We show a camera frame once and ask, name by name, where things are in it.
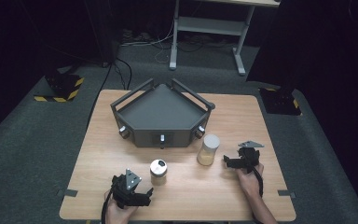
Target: small jar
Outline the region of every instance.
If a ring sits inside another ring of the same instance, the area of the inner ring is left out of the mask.
[[[219,146],[220,139],[214,134],[207,134],[197,155],[197,161],[201,165],[211,165],[214,161],[214,154]]]
[[[151,182],[155,186],[164,185],[167,182],[167,163],[163,160],[154,160],[150,164]]]

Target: wooden table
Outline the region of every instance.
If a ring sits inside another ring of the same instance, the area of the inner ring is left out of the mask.
[[[75,197],[65,196],[60,216],[63,219],[100,219],[103,194],[110,189],[113,175],[130,168],[143,180],[136,192],[146,193],[154,187],[151,204],[140,207],[132,220],[251,220],[249,204],[240,189],[235,172],[226,168],[223,155],[238,158],[238,144],[252,140],[264,145],[260,162],[264,169],[264,200],[279,221],[296,218],[280,165],[258,102],[250,95],[201,94],[214,103],[206,134],[220,138],[214,163],[202,166],[197,153],[202,140],[189,147],[137,148],[121,138],[110,104],[127,91],[102,91],[90,120],[68,189]],[[149,165],[154,159],[167,162],[167,182],[152,186]]]
[[[251,19],[255,11],[255,7],[278,7],[279,3],[274,0],[208,0],[210,2],[219,2],[227,4],[248,5],[249,10],[244,21],[223,21],[211,20],[196,17],[179,16],[179,2],[176,0],[175,11],[173,14],[173,41],[171,47],[170,69],[176,69],[177,58],[177,36],[179,31],[200,32],[218,35],[238,35],[240,40],[238,45],[233,49],[234,59],[237,64],[240,76],[245,76],[246,71],[241,58],[241,50],[243,42],[248,33]]]

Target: person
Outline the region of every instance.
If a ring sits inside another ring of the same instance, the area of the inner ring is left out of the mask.
[[[258,173],[260,173],[260,175],[262,175],[264,171],[264,165],[258,163],[255,169]],[[246,174],[243,169],[235,169],[235,172],[237,173],[238,179],[240,180],[241,189],[252,208],[255,218],[264,224],[277,223],[275,217],[269,211],[259,194],[259,184],[254,172]],[[107,191],[104,195],[105,199],[108,195],[108,192],[109,191]],[[116,201],[111,198],[109,199],[106,211],[105,223],[127,224],[130,220],[130,217],[136,212],[137,209],[138,206],[125,206],[123,209],[121,209],[117,206]]]

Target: finger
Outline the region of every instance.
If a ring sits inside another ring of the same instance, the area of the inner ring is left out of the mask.
[[[255,169],[257,170],[257,172],[262,175],[263,171],[264,171],[264,165],[262,163],[258,163],[258,165],[255,167]]]
[[[138,206],[126,206],[125,209],[131,213],[134,213],[136,210],[138,210]]]
[[[107,196],[109,196],[109,193],[110,193],[110,189],[103,195],[103,197],[104,197],[105,200],[106,200]]]
[[[235,172],[237,173],[238,176],[245,175],[243,169],[235,169]]]

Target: yellow black warning tape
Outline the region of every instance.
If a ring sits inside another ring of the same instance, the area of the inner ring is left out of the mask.
[[[73,101],[77,96],[81,84],[83,84],[84,78],[80,78],[74,86],[74,89],[71,91],[68,97],[61,96],[46,96],[46,95],[34,95],[34,99],[39,102],[58,102],[58,103],[66,103]]]

